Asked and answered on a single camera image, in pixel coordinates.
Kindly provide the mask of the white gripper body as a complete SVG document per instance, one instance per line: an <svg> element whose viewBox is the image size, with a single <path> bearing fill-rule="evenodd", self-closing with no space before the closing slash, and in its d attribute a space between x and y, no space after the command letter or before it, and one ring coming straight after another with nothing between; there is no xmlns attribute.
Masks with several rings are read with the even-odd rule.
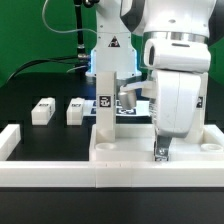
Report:
<svg viewBox="0 0 224 224"><path fill-rule="evenodd" d="M198 101L199 75L154 70L156 100L153 121L160 136L184 138L190 131Z"/></svg>

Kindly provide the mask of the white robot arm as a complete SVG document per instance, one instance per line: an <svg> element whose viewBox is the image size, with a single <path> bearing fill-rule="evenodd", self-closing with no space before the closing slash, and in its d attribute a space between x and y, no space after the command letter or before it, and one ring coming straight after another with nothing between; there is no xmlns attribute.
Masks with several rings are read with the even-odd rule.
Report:
<svg viewBox="0 0 224 224"><path fill-rule="evenodd" d="M139 160L142 150L169 159L170 144L202 141L205 112L197 105L207 92L213 35L210 18L221 0L121 0L120 20L143 38L141 65L149 77L117 87L116 70L96 74L96 125L91 157L98 161ZM116 124L116 104L136 106L136 91L149 99L150 125Z"/></svg>

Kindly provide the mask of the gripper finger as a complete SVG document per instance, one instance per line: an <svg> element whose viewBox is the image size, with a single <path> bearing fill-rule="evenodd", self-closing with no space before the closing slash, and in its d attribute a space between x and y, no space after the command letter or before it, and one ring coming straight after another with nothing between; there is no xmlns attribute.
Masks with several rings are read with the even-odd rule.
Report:
<svg viewBox="0 0 224 224"><path fill-rule="evenodd" d="M172 138L170 136L163 136L155 133L154 158L156 161L169 160L169 147L171 141Z"/></svg>

